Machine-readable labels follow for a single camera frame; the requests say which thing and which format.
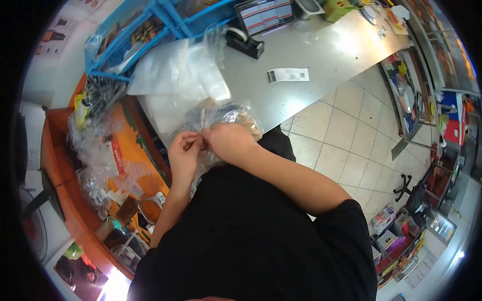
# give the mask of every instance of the black chair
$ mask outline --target black chair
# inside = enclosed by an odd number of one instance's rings
[[[403,193],[408,193],[409,195],[412,194],[412,191],[410,189],[408,189],[408,184],[410,184],[410,181],[412,180],[412,176],[406,176],[404,174],[402,174],[402,178],[403,178],[403,186],[402,188],[400,188],[399,190],[396,190],[396,189],[393,189],[393,193],[394,194],[398,194],[400,193],[400,195],[397,197],[397,199],[395,200],[395,202],[398,202],[400,201],[400,199],[402,198],[403,196]]]

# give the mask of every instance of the display case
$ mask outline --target display case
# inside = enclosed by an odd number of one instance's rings
[[[446,15],[433,0],[396,0],[410,12],[408,24],[429,65],[435,89],[480,96],[469,56]]]

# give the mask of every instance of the white floor tile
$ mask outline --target white floor tile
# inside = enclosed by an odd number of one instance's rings
[[[355,193],[357,192],[357,187],[348,186],[348,185],[341,185],[340,186],[350,195],[350,197],[355,197]]]
[[[375,137],[376,130],[359,120],[350,152],[368,159],[372,153]]]
[[[357,123],[358,120],[355,117],[333,108],[324,142],[349,151]]]
[[[396,145],[397,143],[395,141],[390,142],[390,147],[388,148],[387,157],[385,158],[385,162],[383,163],[383,165],[390,167],[393,170],[397,166],[398,156],[395,159],[392,159],[391,151]]]
[[[382,102],[367,90],[363,90],[359,119],[369,126],[377,129],[382,112]]]
[[[375,190],[380,192],[386,192],[388,189],[388,185],[390,184],[392,175],[393,169],[384,166],[380,173],[380,177],[378,177],[378,181],[376,182]]]
[[[376,213],[379,213],[386,205],[390,204],[390,195],[384,193],[382,196],[382,201],[378,204],[378,208],[376,209]]]
[[[412,190],[414,188],[414,186],[416,186],[418,184],[419,180],[420,180],[419,178],[416,178],[416,177],[412,176],[412,179],[411,179],[410,183],[408,183],[408,186],[407,186],[408,189]]]
[[[390,201],[390,206],[392,206],[396,212],[398,212],[403,206],[407,204],[408,196],[402,196],[398,202],[395,202],[397,196],[393,195]]]
[[[390,179],[390,183],[388,184],[387,190],[385,192],[393,194],[393,190],[400,189],[402,185],[403,185],[402,174],[395,170],[393,172],[393,175]]]
[[[392,94],[392,92],[389,91],[388,89],[382,90],[380,100],[381,100],[384,104],[386,104],[387,107],[390,108],[390,110],[394,111],[394,110],[393,110],[393,102],[392,102],[391,97],[390,97],[391,94]]]
[[[412,139],[413,142],[417,142],[420,144],[425,144],[422,138],[420,138],[418,135],[415,135],[415,137]],[[415,144],[409,144],[407,145],[406,148],[408,148],[408,151],[414,155],[420,162],[422,162],[424,165],[427,165],[427,163],[430,162],[430,150]]]
[[[377,65],[370,67],[366,71],[365,76],[365,89],[371,94],[375,95],[378,99],[382,99],[384,96],[384,91],[387,90],[385,86],[385,75],[380,73],[380,69]]]
[[[329,105],[333,105],[335,103],[335,95],[336,95],[336,90],[326,94],[325,96],[320,98],[319,101],[322,101]]]
[[[294,133],[289,135],[296,162],[314,168],[323,143]]]
[[[400,142],[400,140],[403,139],[403,137],[400,137],[399,135],[400,129],[398,128],[398,123],[396,120],[393,121],[393,129],[392,129],[392,134],[390,137],[391,140],[395,141],[396,143]]]
[[[374,214],[364,214],[365,215],[365,219],[366,219],[366,222],[367,223],[370,223],[370,221],[372,220],[372,218],[375,216]]]
[[[372,196],[373,190],[358,188],[353,199],[360,204],[361,209],[365,208],[366,204]]]
[[[412,160],[416,160],[416,158],[410,154],[406,149],[402,150],[402,152],[398,155],[398,162],[395,166],[395,170],[409,175],[410,174],[410,164]]]
[[[386,105],[382,105],[382,113],[380,114],[380,122],[378,130],[385,136],[393,134],[393,121],[395,120],[395,113]]]
[[[370,160],[377,163],[384,164],[387,158],[388,148],[391,144],[390,138],[377,131],[375,137],[375,143],[373,144],[372,153],[370,154]]]
[[[413,142],[417,142],[417,143],[420,143],[420,144],[424,144],[422,138],[420,138],[418,135],[415,135],[413,138],[412,138],[412,141]],[[416,153],[419,149],[422,149],[423,147],[420,147],[418,145],[415,145],[415,144],[411,144],[409,143],[405,149],[407,151],[409,151],[412,155],[416,156]]]
[[[323,142],[332,109],[330,105],[315,101],[295,115],[291,132]]]
[[[357,83],[362,88],[365,88],[365,76],[366,76],[366,72],[363,71],[358,75],[356,75],[354,78],[352,78],[351,81]]]
[[[346,150],[324,143],[315,170],[338,182],[347,158]]]
[[[343,168],[343,172],[341,173],[341,177],[338,182],[340,184],[358,187],[358,185],[360,185],[360,181],[362,180],[363,173],[365,172],[367,164],[368,159],[350,153],[348,155],[345,168]]]
[[[285,131],[291,130],[291,123],[293,122],[293,116],[289,117],[281,123],[281,129]]]
[[[432,146],[432,127],[423,125],[417,132],[417,135],[422,139],[425,145]]]
[[[365,188],[374,190],[376,183],[378,182],[378,178],[380,178],[380,173],[382,172],[383,165],[378,164],[373,161],[368,161],[368,164],[365,169],[365,173],[361,178],[359,188]]]
[[[380,210],[381,204],[385,202],[385,193],[379,191],[373,191],[370,200],[366,204],[365,208],[363,209],[363,213],[366,214],[377,214]]]
[[[427,170],[428,170],[427,166],[419,165],[411,176],[420,180],[423,178]]]
[[[362,97],[363,88],[349,80],[336,89],[334,107],[358,118]]]

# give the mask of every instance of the blue basket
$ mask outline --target blue basket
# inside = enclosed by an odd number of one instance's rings
[[[215,3],[197,14],[182,18],[174,4],[182,0],[157,0],[172,17],[174,22],[181,28],[186,37],[200,38],[203,36],[205,29],[211,24],[224,25],[232,19],[236,18],[234,6],[239,0],[222,0]]]
[[[102,40],[107,36],[110,30],[117,22],[126,22],[132,16],[138,14],[122,32],[107,46],[98,59],[95,59],[98,47],[91,50],[85,50],[85,70],[87,75],[104,76],[113,79],[129,81],[130,78],[123,76],[129,68],[131,68],[137,60],[145,54],[149,49],[160,42],[170,42],[175,39],[182,39],[183,34],[176,28],[168,14],[155,2],[155,0],[125,0],[105,21],[99,26],[96,33],[89,37],[86,45],[92,41]],[[126,51],[131,47],[131,35],[150,17],[156,16],[163,23],[163,30],[158,33],[149,43],[144,45],[136,55],[130,60],[128,65],[121,73],[108,73],[102,71],[109,66],[120,64]]]

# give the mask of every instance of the stainless steel counter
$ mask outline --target stainless steel counter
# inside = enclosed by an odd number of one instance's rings
[[[225,68],[221,70],[234,100],[249,100],[266,131],[301,111],[357,74],[409,44],[397,36],[381,17],[372,26],[359,12],[348,13],[336,23],[320,16],[309,20],[308,34],[294,23],[254,38],[265,42],[265,52],[256,60],[230,47],[224,48]],[[380,39],[380,26],[387,29]],[[309,68],[309,81],[268,83],[266,72],[274,68]],[[149,106],[140,101],[154,129]],[[170,141],[163,141],[166,146]]]

